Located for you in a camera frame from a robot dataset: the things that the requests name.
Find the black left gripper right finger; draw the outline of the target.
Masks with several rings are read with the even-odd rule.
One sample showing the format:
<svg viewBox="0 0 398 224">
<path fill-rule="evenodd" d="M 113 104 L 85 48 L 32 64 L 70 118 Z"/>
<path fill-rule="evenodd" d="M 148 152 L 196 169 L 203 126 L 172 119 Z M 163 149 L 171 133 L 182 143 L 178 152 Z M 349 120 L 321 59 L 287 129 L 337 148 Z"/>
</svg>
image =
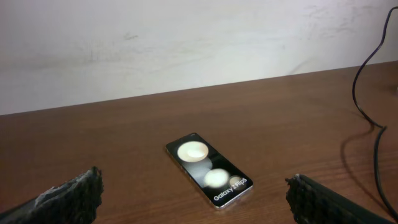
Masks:
<svg viewBox="0 0 398 224">
<path fill-rule="evenodd" d="M 286 178 L 286 200 L 299 224 L 392 224 L 311 178 Z"/>
</svg>

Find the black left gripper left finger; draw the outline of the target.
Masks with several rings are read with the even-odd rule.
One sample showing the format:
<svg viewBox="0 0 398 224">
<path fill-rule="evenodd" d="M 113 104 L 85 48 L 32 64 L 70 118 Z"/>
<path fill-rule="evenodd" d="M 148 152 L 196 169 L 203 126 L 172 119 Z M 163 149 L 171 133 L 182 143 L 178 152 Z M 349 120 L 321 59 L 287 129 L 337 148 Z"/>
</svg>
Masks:
<svg viewBox="0 0 398 224">
<path fill-rule="evenodd" d="M 93 223 L 104 192 L 102 172 L 92 167 L 62 185 L 52 187 L 1 213 L 1 223 Z"/>
</svg>

